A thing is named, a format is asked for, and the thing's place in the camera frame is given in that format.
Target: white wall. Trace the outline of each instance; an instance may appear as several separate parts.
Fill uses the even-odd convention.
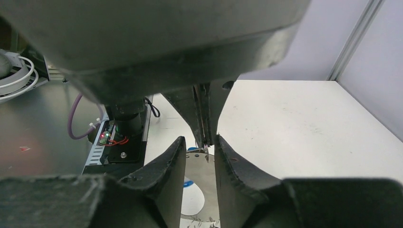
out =
[[[326,80],[368,0],[312,0],[288,55],[240,79]]]
[[[403,1],[386,0],[339,83],[403,139]]]

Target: white tabletop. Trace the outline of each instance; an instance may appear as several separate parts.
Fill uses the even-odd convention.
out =
[[[153,104],[145,163],[189,126],[161,95]],[[332,81],[235,83],[218,132],[241,156],[278,178],[390,177],[403,182],[403,143]]]

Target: coiled white cable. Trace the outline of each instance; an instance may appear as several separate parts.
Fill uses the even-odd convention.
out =
[[[22,78],[18,79],[17,81],[8,83],[8,84],[6,84],[6,85],[2,85],[2,86],[0,86],[0,89],[1,89],[1,88],[6,88],[6,87],[9,87],[9,86],[12,86],[12,85],[15,85],[15,84],[17,84],[18,82],[21,82],[21,81],[27,79],[27,77],[31,77],[32,72],[34,72],[34,70],[35,70],[35,65],[34,65],[34,63],[33,63],[29,58],[25,58],[25,57],[22,57],[22,56],[20,56],[19,58],[20,58],[20,59],[23,59],[23,60],[26,60],[27,62],[29,62],[29,64],[31,64],[31,66],[30,66],[31,69],[30,69],[29,72],[28,72],[25,76],[23,76]]]
[[[28,66],[28,67],[31,68],[31,69],[33,69],[33,72],[35,72],[35,80],[34,80],[29,86],[27,86],[25,89],[23,89],[23,90],[21,90],[21,91],[19,91],[19,92],[17,92],[17,93],[14,93],[14,94],[11,94],[11,95],[7,95],[7,96],[4,96],[4,97],[0,97],[0,101],[7,100],[7,99],[10,99],[10,98],[19,96],[19,95],[25,93],[26,91],[30,90],[32,87],[35,86],[35,84],[36,84],[36,83],[38,82],[38,80],[39,80],[39,74],[38,74],[37,70],[35,70],[33,67],[31,67],[31,66]]]

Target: white cable connector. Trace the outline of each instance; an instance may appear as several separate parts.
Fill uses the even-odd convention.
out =
[[[96,126],[93,123],[89,123],[90,127],[93,127],[94,129],[96,129]]]

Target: black cable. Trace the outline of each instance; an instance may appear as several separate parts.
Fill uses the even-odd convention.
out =
[[[145,100],[146,104],[149,104],[151,112],[153,112],[154,116],[157,118],[160,117],[161,116],[160,110],[158,110],[158,108],[156,108],[153,105],[153,103],[150,101],[150,99],[148,99],[147,97],[144,97],[144,100]]]

